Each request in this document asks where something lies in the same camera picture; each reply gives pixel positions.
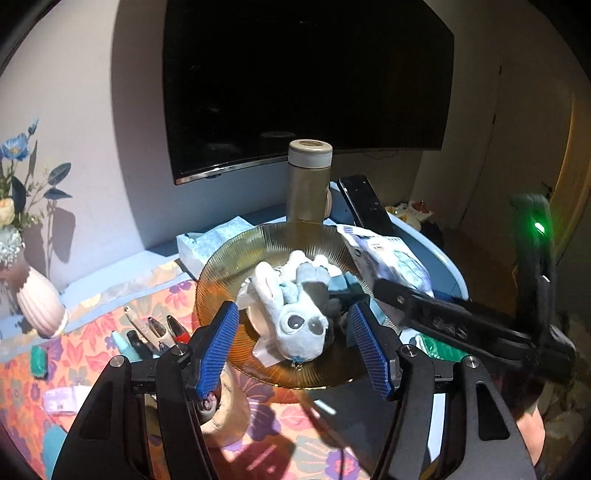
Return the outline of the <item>green packet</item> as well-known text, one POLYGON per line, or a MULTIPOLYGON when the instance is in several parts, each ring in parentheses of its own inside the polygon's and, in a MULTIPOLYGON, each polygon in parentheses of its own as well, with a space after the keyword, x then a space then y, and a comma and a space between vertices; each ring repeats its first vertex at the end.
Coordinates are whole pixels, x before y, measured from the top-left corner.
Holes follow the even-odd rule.
POLYGON ((436 360, 456 363, 460 362, 465 356, 467 356, 465 351, 423 333, 418 333, 412 336, 409 343, 415 345, 430 358, 436 360))

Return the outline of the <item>white tissue packet with print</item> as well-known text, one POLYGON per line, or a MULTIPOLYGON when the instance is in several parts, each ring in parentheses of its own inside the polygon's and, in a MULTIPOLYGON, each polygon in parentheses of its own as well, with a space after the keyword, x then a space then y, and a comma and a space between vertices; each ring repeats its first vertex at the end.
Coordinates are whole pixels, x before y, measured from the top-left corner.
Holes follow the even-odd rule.
POLYGON ((434 297, 427 268, 401 238, 344 224, 337 231, 370 289, 376 280, 386 279, 434 297))

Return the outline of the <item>purple wet wipes pack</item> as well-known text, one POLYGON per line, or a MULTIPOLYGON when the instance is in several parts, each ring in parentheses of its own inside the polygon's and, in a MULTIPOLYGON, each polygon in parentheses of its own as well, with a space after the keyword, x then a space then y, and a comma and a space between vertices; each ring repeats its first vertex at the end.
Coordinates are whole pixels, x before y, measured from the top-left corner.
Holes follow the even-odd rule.
POLYGON ((75 416, 91 390, 86 385, 50 389, 43 394, 42 408, 49 415, 75 416))

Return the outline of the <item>brown paper pen holder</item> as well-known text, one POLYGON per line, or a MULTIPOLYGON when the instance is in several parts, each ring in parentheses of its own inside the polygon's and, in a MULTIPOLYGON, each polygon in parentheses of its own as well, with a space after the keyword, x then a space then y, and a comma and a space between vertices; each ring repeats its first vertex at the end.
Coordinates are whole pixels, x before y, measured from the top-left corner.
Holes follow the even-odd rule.
MULTIPOLYGON (((149 447, 161 446, 161 434, 154 395, 143 395, 144 413, 149 447)), ((239 388, 238 375, 225 364, 221 373, 221 402, 214 416, 201 425, 205 444, 209 449, 228 447, 239 440, 250 422, 250 407, 245 393, 239 388)))

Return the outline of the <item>teal cloth pouch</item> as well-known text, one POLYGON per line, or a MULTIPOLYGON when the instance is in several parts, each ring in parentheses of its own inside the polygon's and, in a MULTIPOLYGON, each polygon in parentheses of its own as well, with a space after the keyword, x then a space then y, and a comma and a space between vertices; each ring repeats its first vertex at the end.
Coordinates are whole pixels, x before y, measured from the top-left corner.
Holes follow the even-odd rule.
POLYGON ((47 479, 52 478, 52 474, 66 436, 66 431, 60 425, 55 424, 48 427, 43 434, 41 459, 45 467, 47 479))

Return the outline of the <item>black remote control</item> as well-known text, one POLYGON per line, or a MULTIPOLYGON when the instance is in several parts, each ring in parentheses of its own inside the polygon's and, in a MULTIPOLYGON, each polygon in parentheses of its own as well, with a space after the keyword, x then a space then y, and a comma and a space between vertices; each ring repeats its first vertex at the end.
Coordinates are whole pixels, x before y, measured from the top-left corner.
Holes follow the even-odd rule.
POLYGON ((356 225, 382 236, 394 236, 394 224, 365 175, 341 177, 337 181, 356 225))

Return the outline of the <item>green small pouch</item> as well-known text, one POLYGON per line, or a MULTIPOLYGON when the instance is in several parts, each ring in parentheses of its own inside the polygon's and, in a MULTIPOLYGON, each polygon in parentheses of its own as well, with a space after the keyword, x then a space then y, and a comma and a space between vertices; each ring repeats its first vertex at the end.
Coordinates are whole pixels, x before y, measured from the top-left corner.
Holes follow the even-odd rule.
POLYGON ((46 350, 34 345, 30 352, 30 371, 34 378, 45 379, 48 374, 48 355, 46 350))

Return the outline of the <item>grey plush toy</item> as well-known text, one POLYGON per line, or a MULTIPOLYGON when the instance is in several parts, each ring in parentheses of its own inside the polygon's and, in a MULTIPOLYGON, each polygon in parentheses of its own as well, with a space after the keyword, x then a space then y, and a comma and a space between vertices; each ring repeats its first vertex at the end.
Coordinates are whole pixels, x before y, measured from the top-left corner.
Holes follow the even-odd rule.
POLYGON ((356 276, 322 254, 294 250, 287 263, 260 262, 242 282, 236 304, 259 339, 252 354, 263 366, 304 364, 346 335, 349 307, 366 298, 356 276))

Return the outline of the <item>floral orange tablecloth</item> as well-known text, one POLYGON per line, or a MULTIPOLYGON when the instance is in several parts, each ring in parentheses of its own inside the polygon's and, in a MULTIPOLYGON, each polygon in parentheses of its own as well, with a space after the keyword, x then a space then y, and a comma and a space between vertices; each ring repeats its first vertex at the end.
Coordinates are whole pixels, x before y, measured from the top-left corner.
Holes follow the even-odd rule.
POLYGON ((287 389, 226 365, 238 310, 195 282, 143 297, 1 367, 5 479, 362 479, 287 389))

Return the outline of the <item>pink ribbed vase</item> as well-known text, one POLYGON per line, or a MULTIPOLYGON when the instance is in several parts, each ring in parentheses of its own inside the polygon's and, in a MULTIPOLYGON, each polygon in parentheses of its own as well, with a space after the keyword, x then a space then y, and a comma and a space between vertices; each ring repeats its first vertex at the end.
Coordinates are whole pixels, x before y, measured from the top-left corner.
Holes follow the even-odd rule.
POLYGON ((42 338, 53 338, 65 328, 69 314, 53 284, 25 265, 16 282, 16 300, 25 319, 42 338))

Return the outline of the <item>beige thermos bottle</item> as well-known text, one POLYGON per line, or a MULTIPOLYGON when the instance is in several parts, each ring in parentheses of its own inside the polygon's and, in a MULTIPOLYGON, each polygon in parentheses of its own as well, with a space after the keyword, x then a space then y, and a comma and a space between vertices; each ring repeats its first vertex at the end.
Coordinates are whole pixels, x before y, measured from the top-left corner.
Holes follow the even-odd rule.
POLYGON ((332 146, 313 139, 290 142, 287 155, 287 221, 322 223, 327 217, 332 146))

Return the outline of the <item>artificial flower bouquet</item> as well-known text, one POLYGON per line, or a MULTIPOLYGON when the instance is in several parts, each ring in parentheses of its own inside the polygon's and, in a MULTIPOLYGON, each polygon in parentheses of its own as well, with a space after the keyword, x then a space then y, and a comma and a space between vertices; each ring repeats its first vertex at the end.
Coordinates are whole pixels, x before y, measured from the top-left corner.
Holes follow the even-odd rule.
POLYGON ((39 121, 1 143, 1 268, 16 265, 25 252, 24 233, 46 223, 52 227, 57 203, 70 199, 61 188, 72 165, 60 163, 36 173, 39 121))

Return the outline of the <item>black television screen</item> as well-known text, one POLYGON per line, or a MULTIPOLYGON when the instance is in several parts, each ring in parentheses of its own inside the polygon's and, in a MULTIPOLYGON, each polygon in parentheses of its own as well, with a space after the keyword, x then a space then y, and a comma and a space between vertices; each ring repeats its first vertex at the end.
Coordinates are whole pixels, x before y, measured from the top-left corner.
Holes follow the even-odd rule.
POLYGON ((423 1, 171 1, 162 88, 173 179, 274 163, 295 139, 438 150, 454 59, 452 30, 423 1))

